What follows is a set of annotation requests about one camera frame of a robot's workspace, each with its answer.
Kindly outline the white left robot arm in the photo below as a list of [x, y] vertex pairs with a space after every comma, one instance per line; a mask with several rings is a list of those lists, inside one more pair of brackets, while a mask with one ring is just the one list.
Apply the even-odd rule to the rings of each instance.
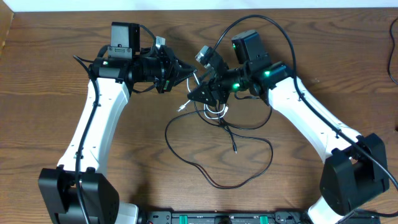
[[153, 36], [140, 46], [142, 24], [113, 22], [111, 41], [95, 59], [79, 58], [88, 74], [88, 95], [78, 126], [54, 169], [42, 169], [38, 185], [53, 223], [145, 223], [146, 213], [122, 202], [106, 177], [109, 150], [120, 115], [136, 83], [169, 92], [195, 67]]

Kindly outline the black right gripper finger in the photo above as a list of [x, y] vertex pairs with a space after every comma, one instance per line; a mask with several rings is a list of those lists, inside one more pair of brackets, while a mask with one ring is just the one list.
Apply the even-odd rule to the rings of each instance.
[[192, 91], [187, 95], [189, 100], [203, 103], [210, 106], [216, 106], [217, 101], [210, 92], [207, 91]]
[[202, 82], [192, 92], [193, 93], [201, 93], [201, 92], [212, 93], [213, 91], [216, 91], [217, 89], [218, 89], [217, 82]]

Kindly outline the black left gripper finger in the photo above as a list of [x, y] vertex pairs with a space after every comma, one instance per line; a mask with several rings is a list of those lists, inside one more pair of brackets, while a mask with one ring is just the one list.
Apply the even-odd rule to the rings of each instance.
[[192, 77], [194, 75], [195, 72], [180, 72], [175, 81], [174, 81], [174, 86], [179, 85], [181, 82], [183, 82], [184, 80]]
[[197, 69], [193, 65], [180, 60], [178, 57], [174, 56], [173, 59], [173, 69], [182, 72], [195, 72]]

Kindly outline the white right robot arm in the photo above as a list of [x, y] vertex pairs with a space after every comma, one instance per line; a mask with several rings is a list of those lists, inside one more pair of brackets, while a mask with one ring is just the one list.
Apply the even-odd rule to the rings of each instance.
[[273, 62], [255, 30], [232, 39], [239, 68], [229, 68], [211, 47], [196, 56], [212, 76], [188, 94], [210, 106], [229, 94], [249, 90], [284, 115], [315, 148], [324, 163], [321, 197], [308, 209], [312, 223], [339, 223], [389, 189], [385, 145], [372, 133], [362, 136], [331, 114], [283, 62]]

